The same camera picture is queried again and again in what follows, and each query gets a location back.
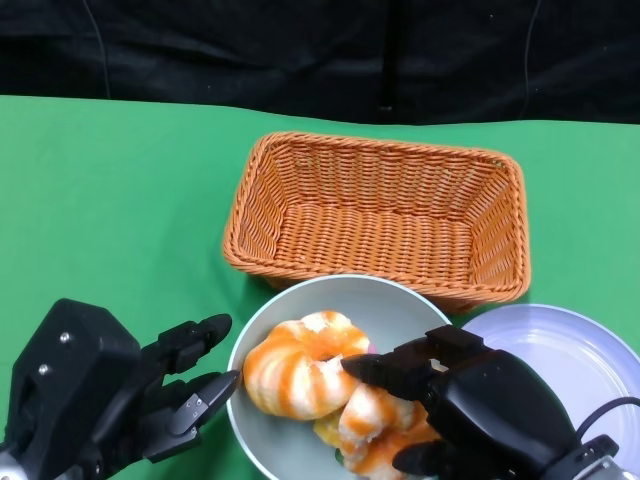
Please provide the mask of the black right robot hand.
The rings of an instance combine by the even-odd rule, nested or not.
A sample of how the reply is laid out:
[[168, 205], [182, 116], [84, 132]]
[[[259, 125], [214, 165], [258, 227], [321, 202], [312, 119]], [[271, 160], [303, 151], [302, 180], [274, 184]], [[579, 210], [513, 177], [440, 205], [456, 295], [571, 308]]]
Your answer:
[[436, 440], [393, 457], [395, 469], [440, 479], [539, 479], [579, 438], [554, 392], [524, 361], [453, 325], [386, 354], [348, 357], [358, 380], [423, 405]]

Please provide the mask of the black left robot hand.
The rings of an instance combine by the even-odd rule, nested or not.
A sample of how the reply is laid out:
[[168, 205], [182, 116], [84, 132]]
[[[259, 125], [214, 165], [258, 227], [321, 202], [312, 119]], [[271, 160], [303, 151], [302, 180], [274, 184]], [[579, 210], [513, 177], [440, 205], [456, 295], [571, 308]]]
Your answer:
[[227, 314], [188, 321], [142, 347], [108, 310], [55, 302], [13, 365], [2, 478], [109, 479], [198, 446], [240, 372], [164, 379], [193, 368], [231, 325]]

